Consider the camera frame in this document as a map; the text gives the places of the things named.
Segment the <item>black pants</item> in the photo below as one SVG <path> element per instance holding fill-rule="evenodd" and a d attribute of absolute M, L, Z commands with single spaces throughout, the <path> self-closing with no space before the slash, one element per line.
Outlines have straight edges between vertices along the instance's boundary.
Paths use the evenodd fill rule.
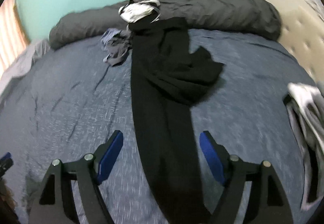
<path fill-rule="evenodd" d="M 150 190 L 169 223 L 206 223 L 191 107 L 217 82 L 223 64 L 204 47 L 190 52 L 185 19 L 129 24 L 134 130 Z"/>

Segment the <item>grey white clothes pile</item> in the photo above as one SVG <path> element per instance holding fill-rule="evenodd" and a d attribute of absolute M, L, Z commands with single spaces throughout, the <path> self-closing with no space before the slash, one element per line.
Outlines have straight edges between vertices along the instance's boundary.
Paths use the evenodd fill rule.
<path fill-rule="evenodd" d="M 301 210 L 323 198 L 323 94 L 316 86 L 289 83 L 283 99 L 304 165 Z"/>

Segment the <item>blue grey bed sheet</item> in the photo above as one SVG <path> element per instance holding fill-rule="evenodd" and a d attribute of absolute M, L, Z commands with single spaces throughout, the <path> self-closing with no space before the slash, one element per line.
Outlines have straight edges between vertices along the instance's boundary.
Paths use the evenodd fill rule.
<path fill-rule="evenodd" d="M 206 48 L 224 70 L 209 95 L 194 106 L 195 135 L 209 131 L 241 159 L 274 166 L 295 223 L 303 211 L 304 166 L 283 104 L 288 83 L 313 84 L 279 43 L 252 34 L 190 30 L 190 50 Z M 131 59 L 109 67 L 100 37 L 50 51 L 18 82 L 1 109 L 1 153 L 14 165 L 5 174 L 15 211 L 28 223 L 35 193 L 52 160 L 75 161 L 115 130 L 124 146 L 100 186 L 116 223 L 165 223 L 150 193 L 138 154 L 131 108 Z"/>

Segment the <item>light grey blanket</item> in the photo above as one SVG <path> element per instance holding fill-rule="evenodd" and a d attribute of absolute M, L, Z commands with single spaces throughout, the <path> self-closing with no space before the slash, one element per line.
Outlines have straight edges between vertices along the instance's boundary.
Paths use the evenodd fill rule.
<path fill-rule="evenodd" d="M 1 77 L 1 103 L 18 81 L 27 75 L 33 65 L 50 50 L 47 39 L 32 41 Z"/>

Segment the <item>orange striped curtain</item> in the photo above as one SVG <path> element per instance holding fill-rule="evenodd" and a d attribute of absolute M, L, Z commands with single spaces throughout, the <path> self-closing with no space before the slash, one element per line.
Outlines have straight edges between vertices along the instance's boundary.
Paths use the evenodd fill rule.
<path fill-rule="evenodd" d="M 20 21 L 16 0 L 3 1 L 0 20 L 0 73 L 3 75 L 30 41 Z"/>

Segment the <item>small blue grey garment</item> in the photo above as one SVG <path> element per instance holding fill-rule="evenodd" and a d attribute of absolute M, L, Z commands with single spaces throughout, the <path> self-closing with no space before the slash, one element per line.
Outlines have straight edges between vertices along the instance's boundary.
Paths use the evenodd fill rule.
<path fill-rule="evenodd" d="M 128 57 L 132 33 L 129 30 L 108 28 L 101 37 L 102 48 L 107 52 L 103 62 L 114 67 L 122 64 Z"/>

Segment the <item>dark grey rolled duvet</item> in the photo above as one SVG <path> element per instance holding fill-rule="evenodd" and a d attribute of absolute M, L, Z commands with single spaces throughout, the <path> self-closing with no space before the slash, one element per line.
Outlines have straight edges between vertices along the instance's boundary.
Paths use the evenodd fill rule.
<path fill-rule="evenodd" d="M 277 41 L 282 20 L 266 0 L 159 0 L 160 19 L 184 18 L 189 28 L 252 33 Z M 50 30 L 49 44 L 59 49 L 66 44 L 103 34 L 108 28 L 125 29 L 119 16 L 123 1 L 100 9 L 63 16 Z"/>

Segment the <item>white and black garment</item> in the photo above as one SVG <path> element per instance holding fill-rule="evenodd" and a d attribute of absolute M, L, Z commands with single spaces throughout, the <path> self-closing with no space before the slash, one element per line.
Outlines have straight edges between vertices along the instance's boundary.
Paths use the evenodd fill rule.
<path fill-rule="evenodd" d="M 135 23 L 147 16 L 153 15 L 151 22 L 158 21 L 161 15 L 159 0 L 129 0 L 119 8 L 119 16 L 127 23 Z"/>

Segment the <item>cream tufted headboard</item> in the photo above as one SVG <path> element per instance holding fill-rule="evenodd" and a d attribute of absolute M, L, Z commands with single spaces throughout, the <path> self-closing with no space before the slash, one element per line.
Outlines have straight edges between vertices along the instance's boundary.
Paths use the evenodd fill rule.
<path fill-rule="evenodd" d="M 279 38 L 316 82 L 323 80 L 323 3 L 321 0 L 266 0 L 279 12 Z"/>

